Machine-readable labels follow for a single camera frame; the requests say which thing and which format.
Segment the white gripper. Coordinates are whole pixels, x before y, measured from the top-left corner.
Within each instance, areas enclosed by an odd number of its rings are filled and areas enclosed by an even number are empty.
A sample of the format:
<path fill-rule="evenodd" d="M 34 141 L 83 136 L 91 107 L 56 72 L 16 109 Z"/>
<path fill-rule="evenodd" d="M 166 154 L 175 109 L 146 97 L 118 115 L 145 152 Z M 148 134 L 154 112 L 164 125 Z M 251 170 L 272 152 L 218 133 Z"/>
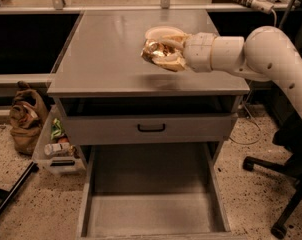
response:
<path fill-rule="evenodd" d="M 173 71 L 183 71 L 186 65 L 194 72 L 211 72 L 211 52 L 214 40 L 217 36 L 214 33 L 197 33 L 195 35 L 179 34 L 164 35 L 155 39 L 153 50 L 158 50 L 162 46 L 169 46 L 174 49 L 183 50 L 183 57 L 167 56 L 153 58 L 152 61 L 157 66 Z"/>

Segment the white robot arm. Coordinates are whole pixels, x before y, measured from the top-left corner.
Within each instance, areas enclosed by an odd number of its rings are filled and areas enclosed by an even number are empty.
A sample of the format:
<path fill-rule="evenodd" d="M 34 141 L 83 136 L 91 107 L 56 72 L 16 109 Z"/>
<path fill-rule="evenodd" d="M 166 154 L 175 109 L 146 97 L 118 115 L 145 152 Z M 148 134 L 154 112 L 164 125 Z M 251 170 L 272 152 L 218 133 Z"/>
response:
<path fill-rule="evenodd" d="M 259 27 L 246 38 L 205 32 L 163 36 L 158 42 L 173 53 L 153 58 L 156 65 L 173 71 L 224 71 L 248 80 L 271 81 L 302 119 L 302 58 L 280 29 Z"/>

